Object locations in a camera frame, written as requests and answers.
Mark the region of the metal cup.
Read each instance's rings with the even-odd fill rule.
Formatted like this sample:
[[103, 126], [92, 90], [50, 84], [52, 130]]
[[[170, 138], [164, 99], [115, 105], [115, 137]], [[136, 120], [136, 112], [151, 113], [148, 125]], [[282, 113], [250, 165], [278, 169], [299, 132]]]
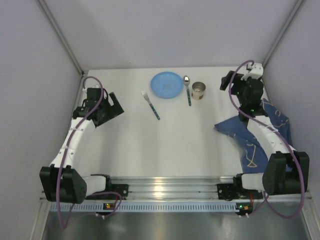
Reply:
[[204, 92], [206, 90], [206, 85], [203, 82], [194, 82], [191, 86], [191, 96], [194, 100], [201, 100], [204, 97]]

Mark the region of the fork with green handle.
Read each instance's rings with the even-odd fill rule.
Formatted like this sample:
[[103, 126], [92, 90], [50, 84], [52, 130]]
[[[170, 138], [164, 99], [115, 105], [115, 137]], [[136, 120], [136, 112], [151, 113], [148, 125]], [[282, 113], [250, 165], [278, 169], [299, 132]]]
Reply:
[[158, 115], [158, 113], [157, 113], [156, 109], [154, 108], [153, 104], [151, 103], [150, 98], [149, 98], [147, 92], [146, 92], [145, 90], [143, 90], [141, 93], [142, 93], [143, 98], [144, 98], [144, 99], [147, 101], [147, 103], [149, 104], [149, 106], [150, 106], [150, 108], [152, 109], [152, 111], [153, 111], [154, 115], [156, 116], [156, 118], [157, 118], [158, 120], [160, 120], [161, 118], [160, 118], [160, 116]]

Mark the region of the spoon with green handle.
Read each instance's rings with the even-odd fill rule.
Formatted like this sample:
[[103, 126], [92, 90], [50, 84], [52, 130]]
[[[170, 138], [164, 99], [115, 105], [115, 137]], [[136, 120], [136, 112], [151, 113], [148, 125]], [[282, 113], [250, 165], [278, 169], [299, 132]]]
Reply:
[[189, 89], [190, 78], [187, 75], [185, 75], [183, 77], [183, 84], [184, 84], [184, 86], [186, 88], [188, 105], [191, 107], [192, 106], [192, 102], [191, 102], [191, 95], [190, 95], [190, 89]]

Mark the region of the blue plastic plate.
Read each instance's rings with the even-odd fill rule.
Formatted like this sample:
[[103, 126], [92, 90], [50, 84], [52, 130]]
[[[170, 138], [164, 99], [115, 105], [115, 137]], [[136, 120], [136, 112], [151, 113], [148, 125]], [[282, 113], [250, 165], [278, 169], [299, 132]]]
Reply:
[[152, 92], [162, 99], [177, 97], [182, 92], [183, 87], [182, 77], [171, 71], [160, 72], [150, 81]]

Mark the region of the blue fish placemat cloth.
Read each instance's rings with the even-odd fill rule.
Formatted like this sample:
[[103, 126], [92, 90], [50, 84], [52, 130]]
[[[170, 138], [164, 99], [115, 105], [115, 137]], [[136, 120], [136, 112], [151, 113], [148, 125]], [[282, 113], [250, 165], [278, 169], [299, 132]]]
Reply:
[[[292, 144], [289, 118], [273, 106], [267, 99], [261, 101], [262, 107], [270, 118], [273, 127], [282, 137]], [[244, 173], [263, 173], [267, 167], [269, 157], [261, 147], [255, 136], [247, 129], [245, 124], [236, 115], [214, 125], [214, 129], [227, 135], [237, 142], [244, 150], [240, 163]]]

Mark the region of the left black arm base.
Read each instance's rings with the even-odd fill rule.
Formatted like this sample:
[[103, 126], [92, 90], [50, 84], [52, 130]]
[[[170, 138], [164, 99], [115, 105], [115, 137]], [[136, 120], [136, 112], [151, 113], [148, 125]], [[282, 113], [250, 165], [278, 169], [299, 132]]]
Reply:
[[[128, 184], [112, 184], [111, 189], [108, 192], [119, 193], [123, 200], [126, 200], [129, 193]], [[103, 194], [103, 195], [90, 195], [85, 198], [86, 200], [119, 200], [119, 197], [115, 194]]]

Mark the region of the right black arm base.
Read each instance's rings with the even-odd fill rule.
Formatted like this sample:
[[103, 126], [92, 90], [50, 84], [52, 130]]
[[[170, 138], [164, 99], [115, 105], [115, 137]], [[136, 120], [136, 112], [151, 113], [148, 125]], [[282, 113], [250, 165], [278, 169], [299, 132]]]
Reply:
[[216, 185], [219, 200], [260, 200], [263, 194], [257, 190], [248, 190], [233, 183], [219, 183]]

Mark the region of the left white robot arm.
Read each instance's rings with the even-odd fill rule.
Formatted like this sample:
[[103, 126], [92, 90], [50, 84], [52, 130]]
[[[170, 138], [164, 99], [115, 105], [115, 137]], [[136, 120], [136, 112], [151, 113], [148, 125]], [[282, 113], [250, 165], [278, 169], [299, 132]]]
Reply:
[[109, 175], [92, 173], [81, 176], [76, 166], [94, 130], [122, 113], [124, 110], [113, 92], [87, 88], [86, 99], [73, 111], [70, 129], [57, 156], [39, 172], [48, 201], [81, 204], [95, 193], [112, 190]]

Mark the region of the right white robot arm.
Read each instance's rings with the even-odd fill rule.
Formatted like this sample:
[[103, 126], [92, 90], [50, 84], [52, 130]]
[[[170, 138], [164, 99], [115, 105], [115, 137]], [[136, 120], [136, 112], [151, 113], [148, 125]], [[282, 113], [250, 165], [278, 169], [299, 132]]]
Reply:
[[267, 99], [260, 78], [229, 71], [221, 79], [222, 91], [239, 101], [238, 115], [215, 125], [244, 149], [242, 173], [234, 178], [241, 190], [268, 195], [304, 194], [308, 187], [310, 158], [292, 146], [289, 118]]

